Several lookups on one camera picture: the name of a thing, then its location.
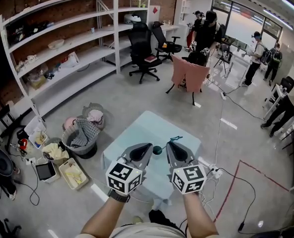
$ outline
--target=black shirt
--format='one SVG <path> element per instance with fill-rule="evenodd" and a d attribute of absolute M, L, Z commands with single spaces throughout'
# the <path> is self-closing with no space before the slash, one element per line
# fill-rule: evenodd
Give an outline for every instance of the black shirt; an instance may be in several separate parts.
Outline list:
<path fill-rule="evenodd" d="M 222 30 L 220 27 L 216 33 L 216 24 L 212 27 L 197 24 L 197 27 L 195 27 L 195 31 L 197 32 L 195 40 L 197 42 L 197 51 L 201 51 L 204 48 L 210 48 L 213 42 L 221 43 Z"/>

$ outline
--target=shelf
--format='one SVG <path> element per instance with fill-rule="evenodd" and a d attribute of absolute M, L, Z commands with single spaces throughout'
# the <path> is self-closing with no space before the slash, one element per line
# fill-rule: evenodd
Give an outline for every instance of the shelf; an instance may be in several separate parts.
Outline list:
<path fill-rule="evenodd" d="M 22 77 L 25 74 L 29 73 L 31 70 L 36 68 L 37 66 L 41 65 L 42 63 L 46 62 L 47 60 L 69 50 L 72 48 L 75 48 L 79 45 L 82 45 L 86 42 L 90 42 L 92 40 L 114 34 L 114 26 L 108 26 L 108 27 L 103 27 L 100 29 L 96 29 L 94 33 L 91 31 L 81 33 L 79 35 L 73 36 L 69 39 L 66 39 L 63 46 L 56 49 L 56 50 L 50 50 L 50 49 L 45 49 L 41 51 L 40 53 L 37 54 L 37 60 L 25 67 L 23 71 L 18 73 L 18 77 Z"/>
<path fill-rule="evenodd" d="M 118 24 L 118 31 L 122 32 L 122 31 L 126 31 L 126 30 L 130 30 L 133 28 L 133 25 L 128 25 L 128 24 Z"/>
<path fill-rule="evenodd" d="M 14 50 L 20 48 L 22 45 L 32 41 L 35 38 L 38 38 L 39 36 L 46 34 L 48 32 L 51 32 L 55 29 L 58 29 L 60 27 L 78 22 L 78 21 L 82 21 L 85 19 L 89 19 L 89 18 L 93 18 L 93 17 L 98 17 L 98 16 L 103 16 L 103 15 L 107 15 L 107 14 L 112 14 L 114 13 L 113 10 L 110 11 L 102 11 L 102 12 L 88 12 L 88 13 L 84 13 L 84 14 L 80 14 L 78 16 L 75 17 L 71 17 L 71 18 L 67 18 L 64 20 L 61 20 L 59 22 L 56 22 L 53 26 L 50 26 L 34 35 L 29 36 L 28 38 L 23 39 L 21 42 L 18 42 L 17 44 L 13 45 L 12 47 L 9 48 L 9 52 L 13 52 Z"/>
<path fill-rule="evenodd" d="M 113 42 L 114 41 L 109 41 L 109 42 L 105 43 L 105 45 L 110 46 Z M 119 50 L 123 50 L 125 48 L 128 48 L 131 45 L 132 44 L 131 44 L 131 41 L 128 39 L 128 36 L 124 36 L 124 37 L 119 38 Z"/>
<path fill-rule="evenodd" d="M 114 55 L 107 57 L 106 60 L 115 64 L 115 56 Z M 119 60 L 120 60 L 120 63 L 119 63 L 120 67 L 132 62 L 130 50 L 122 50 L 121 52 L 119 52 Z"/>
<path fill-rule="evenodd" d="M 40 115 L 44 116 L 68 97 L 115 70 L 115 66 L 99 61 L 91 64 L 85 71 L 76 72 L 73 76 L 66 77 L 35 99 Z"/>
<path fill-rule="evenodd" d="M 136 10 L 148 10 L 148 7 L 120 7 L 118 9 L 118 12 L 136 11 Z"/>
<path fill-rule="evenodd" d="M 63 2 L 66 2 L 66 1 L 71 1 L 71 0 L 49 0 L 49 1 L 46 1 L 46 2 L 42 2 L 40 4 L 37 4 L 35 6 L 32 6 L 26 10 L 23 10 L 22 12 L 16 14 L 15 16 L 13 17 L 10 17 L 9 19 L 5 20 L 3 22 L 3 25 L 4 26 L 7 26 L 8 24 L 12 23 L 13 21 L 16 21 L 20 18 L 23 18 L 33 12 L 36 12 L 38 10 L 41 10 L 41 9 L 44 9 L 46 7 L 50 7 L 52 5 L 55 5 L 55 4 L 59 4 L 59 3 L 63 3 Z"/>
<path fill-rule="evenodd" d="M 62 68 L 61 71 L 56 72 L 55 76 L 52 79 L 47 79 L 47 82 L 42 85 L 37 90 L 33 89 L 31 86 L 28 88 L 28 96 L 32 99 L 35 98 L 37 95 L 41 94 L 45 90 L 49 89 L 54 84 L 58 83 L 65 77 L 71 75 L 72 73 L 76 72 L 77 70 L 81 69 L 82 67 L 97 61 L 105 56 L 108 56 L 112 53 L 115 53 L 115 50 L 107 48 L 107 47 L 93 47 L 86 51 L 83 51 L 77 54 L 77 57 L 80 63 L 72 68 Z"/>

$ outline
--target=bowl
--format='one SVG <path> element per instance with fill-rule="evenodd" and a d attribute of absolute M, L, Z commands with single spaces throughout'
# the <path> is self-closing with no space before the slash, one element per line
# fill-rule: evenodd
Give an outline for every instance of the bowl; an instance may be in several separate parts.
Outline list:
<path fill-rule="evenodd" d="M 60 39 L 60 40 L 56 40 L 56 41 L 53 41 L 51 42 L 48 47 L 50 50 L 56 50 L 60 47 L 62 47 L 64 44 L 64 40 L 63 39 Z"/>

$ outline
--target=power strip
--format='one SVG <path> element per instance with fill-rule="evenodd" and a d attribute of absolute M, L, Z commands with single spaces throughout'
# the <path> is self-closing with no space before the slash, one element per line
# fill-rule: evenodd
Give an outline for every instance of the power strip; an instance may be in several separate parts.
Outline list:
<path fill-rule="evenodd" d="M 220 170 L 216 171 L 218 168 L 215 165 L 212 164 L 209 166 L 209 168 L 210 168 L 210 170 L 213 169 L 211 171 L 211 173 L 216 179 L 219 179 L 222 176 L 222 174 L 223 174 L 222 170 L 220 169 Z"/>

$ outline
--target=wristwatch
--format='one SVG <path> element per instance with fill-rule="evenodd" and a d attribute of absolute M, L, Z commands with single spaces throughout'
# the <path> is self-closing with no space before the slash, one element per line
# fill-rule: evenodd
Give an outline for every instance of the wristwatch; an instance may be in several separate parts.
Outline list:
<path fill-rule="evenodd" d="M 117 193 L 115 190 L 111 189 L 108 193 L 108 196 L 114 198 L 116 201 L 122 202 L 122 203 L 127 203 L 131 196 L 122 196 L 119 193 Z"/>

